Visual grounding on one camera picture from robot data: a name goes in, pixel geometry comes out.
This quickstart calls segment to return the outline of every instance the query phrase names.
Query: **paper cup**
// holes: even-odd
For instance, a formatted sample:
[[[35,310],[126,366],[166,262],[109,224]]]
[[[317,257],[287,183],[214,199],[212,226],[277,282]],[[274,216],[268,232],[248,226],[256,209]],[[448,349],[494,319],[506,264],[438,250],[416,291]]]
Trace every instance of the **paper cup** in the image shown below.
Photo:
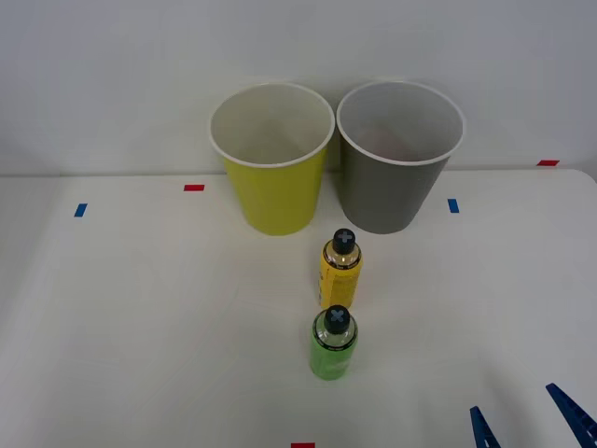
[[[364,231],[403,230],[462,142],[465,116],[424,85],[375,82],[349,92],[337,119],[344,214]]]
[[[334,127],[327,101],[295,84],[251,87],[215,111],[210,140],[249,224],[268,235],[309,224]]]

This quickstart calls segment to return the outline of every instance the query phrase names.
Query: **green spray can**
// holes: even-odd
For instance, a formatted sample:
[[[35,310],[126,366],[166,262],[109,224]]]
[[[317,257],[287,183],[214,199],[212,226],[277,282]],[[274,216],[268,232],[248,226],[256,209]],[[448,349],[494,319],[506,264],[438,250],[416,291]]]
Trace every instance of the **green spray can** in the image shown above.
[[[324,380],[340,378],[348,369],[358,337],[356,321],[342,305],[322,311],[312,326],[311,370]]]

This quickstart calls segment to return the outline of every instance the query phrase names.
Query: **bottle cap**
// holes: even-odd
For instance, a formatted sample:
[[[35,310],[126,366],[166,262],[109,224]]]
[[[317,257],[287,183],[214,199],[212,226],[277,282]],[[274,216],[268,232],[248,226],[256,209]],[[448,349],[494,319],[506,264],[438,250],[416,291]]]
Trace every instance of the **bottle cap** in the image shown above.
[[[332,334],[341,334],[348,330],[351,315],[342,305],[332,305],[327,308],[324,327]]]
[[[350,254],[354,250],[356,243],[356,236],[350,229],[338,229],[334,233],[332,240],[332,248],[341,255]]]

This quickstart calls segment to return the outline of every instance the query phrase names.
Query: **cup rim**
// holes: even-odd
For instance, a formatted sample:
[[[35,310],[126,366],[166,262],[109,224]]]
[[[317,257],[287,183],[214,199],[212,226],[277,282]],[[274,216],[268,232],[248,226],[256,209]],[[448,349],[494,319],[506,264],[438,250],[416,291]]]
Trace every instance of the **cup rim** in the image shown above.
[[[252,163],[250,161],[242,161],[240,159],[237,159],[236,157],[232,157],[230,156],[230,154],[226,153],[226,151],[224,151],[216,142],[214,139],[214,136],[212,134],[212,122],[214,121],[214,115],[217,113],[217,111],[219,110],[219,108],[228,100],[230,100],[231,98],[240,95],[242,93],[245,93],[247,91],[250,91],[252,89],[258,89],[261,87],[266,87],[266,86],[285,86],[285,87],[291,87],[293,89],[299,89],[301,91],[305,91],[309,94],[311,94],[312,96],[314,96],[316,99],[318,99],[327,109],[327,112],[329,114],[329,120],[330,120],[330,126],[329,126],[329,131],[327,132],[326,138],[324,138],[324,141],[318,146],[316,147],[313,151],[305,154],[302,157],[299,157],[298,159],[293,159],[292,161],[284,161],[282,163]],[[209,118],[209,122],[208,122],[208,134],[209,134],[209,141],[212,144],[212,148],[215,149],[215,152],[217,152],[220,156],[228,159],[229,161],[233,161],[234,163],[238,163],[239,165],[243,165],[243,166],[250,166],[252,168],[284,168],[285,166],[292,166],[292,165],[296,165],[299,164],[303,161],[306,161],[307,159],[310,159],[311,157],[315,156],[317,153],[319,153],[324,147],[326,147],[326,145],[329,143],[329,141],[332,138],[332,135],[334,134],[334,130],[336,129],[336,116],[334,115],[334,111],[332,110],[331,105],[329,105],[329,103],[327,102],[326,98],[324,98],[322,95],[320,95],[319,93],[317,93],[316,91],[309,89],[308,87],[304,87],[301,86],[299,84],[295,84],[293,82],[262,82],[260,84],[254,84],[251,85],[249,87],[246,87],[244,89],[241,89],[239,91],[236,91],[235,93],[233,93],[232,95],[230,95],[229,97],[227,97],[224,101],[222,101],[218,107],[214,110],[214,112],[211,114],[210,118]]]
[[[419,87],[419,88],[424,89],[426,91],[431,91],[435,95],[443,98],[445,101],[448,102],[449,105],[451,105],[454,108],[454,110],[456,111],[456,113],[460,117],[460,121],[463,123],[463,131],[462,131],[462,133],[460,135],[460,139],[458,140],[458,142],[456,142],[456,144],[454,145],[454,147],[451,150],[449,150],[448,152],[445,152],[441,156],[437,156],[437,157],[434,157],[433,159],[427,159],[427,160],[424,160],[424,161],[396,161],[394,159],[386,159],[385,157],[378,156],[377,154],[373,154],[372,152],[369,152],[366,149],[363,149],[362,147],[360,147],[357,143],[354,142],[353,139],[351,139],[346,134],[346,132],[342,128],[342,122],[340,120],[340,112],[341,112],[342,107],[344,106],[344,103],[346,102],[346,100],[348,98],[350,98],[351,96],[353,96],[355,93],[357,93],[358,91],[361,91],[363,89],[366,89],[368,87],[375,86],[375,85],[380,85],[380,84],[409,84],[411,86],[416,86],[416,87]],[[441,91],[438,91],[438,90],[436,90],[436,89],[434,89],[432,87],[426,86],[426,85],[421,84],[419,82],[413,82],[413,81],[407,81],[407,80],[372,81],[372,82],[369,82],[369,83],[364,84],[362,86],[359,86],[356,89],[352,89],[351,91],[349,91],[348,93],[346,93],[344,95],[344,97],[340,101],[340,104],[338,105],[338,109],[336,110],[336,123],[338,125],[338,130],[340,131],[340,134],[342,135],[342,138],[344,138],[348,143],[350,143],[350,145],[354,149],[356,149],[360,153],[362,153],[365,156],[367,156],[367,157],[369,157],[371,159],[374,159],[376,161],[381,161],[383,163],[390,163],[392,165],[401,165],[401,166],[430,165],[432,163],[436,163],[438,161],[443,161],[444,159],[448,159],[449,156],[451,156],[451,154],[456,150],[456,148],[458,148],[463,143],[463,140],[465,139],[465,135],[466,135],[466,118],[465,118],[465,114],[460,109],[460,107],[458,107],[458,105],[453,100],[450,99],[450,97],[448,97],[447,95],[445,95]]]

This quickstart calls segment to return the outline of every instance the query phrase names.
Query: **bottle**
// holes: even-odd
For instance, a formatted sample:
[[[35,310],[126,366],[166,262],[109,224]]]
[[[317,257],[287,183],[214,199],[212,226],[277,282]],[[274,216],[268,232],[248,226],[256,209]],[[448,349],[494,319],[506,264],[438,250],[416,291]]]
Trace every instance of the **bottle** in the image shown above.
[[[321,254],[319,303],[322,308],[351,306],[362,266],[361,248],[356,243],[353,231],[337,230],[334,238],[324,245]]]
[[[358,327],[342,305],[330,306],[313,321],[311,370],[324,380],[336,380],[348,369]]]

